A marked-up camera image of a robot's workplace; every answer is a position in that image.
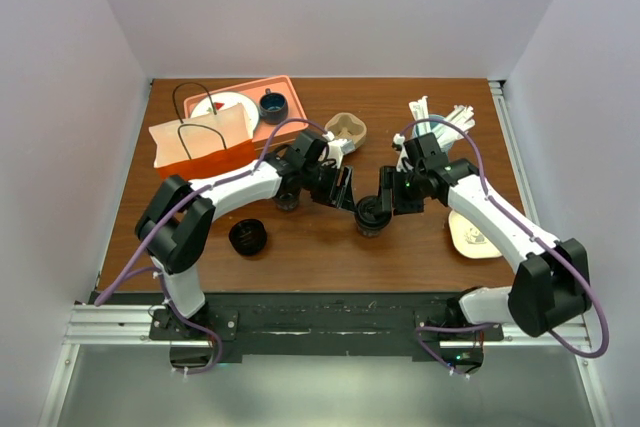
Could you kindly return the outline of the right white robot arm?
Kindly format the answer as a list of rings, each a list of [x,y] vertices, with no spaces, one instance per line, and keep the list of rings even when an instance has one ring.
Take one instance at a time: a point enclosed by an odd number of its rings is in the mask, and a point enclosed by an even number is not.
[[[396,167],[380,172],[372,208],[376,224],[420,213],[428,199],[439,201],[477,227],[512,267],[507,287],[476,287],[458,295],[445,316],[445,332],[469,339],[482,327],[514,324],[531,337],[595,307],[584,246],[559,240],[506,202],[489,184],[480,161],[452,161],[434,135],[395,136]]]

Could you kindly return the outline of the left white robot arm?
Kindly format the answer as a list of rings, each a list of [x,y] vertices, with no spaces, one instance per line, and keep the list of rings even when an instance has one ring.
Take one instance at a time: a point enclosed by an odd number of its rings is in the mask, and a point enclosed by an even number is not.
[[[163,181],[135,234],[160,269],[176,308],[173,329],[185,339],[206,330],[197,262],[213,222],[256,201],[273,199],[285,207],[302,190],[315,203],[353,213],[352,174],[353,168],[342,164],[341,148],[327,134],[306,129],[293,144],[263,152],[237,170],[190,182],[178,175]]]

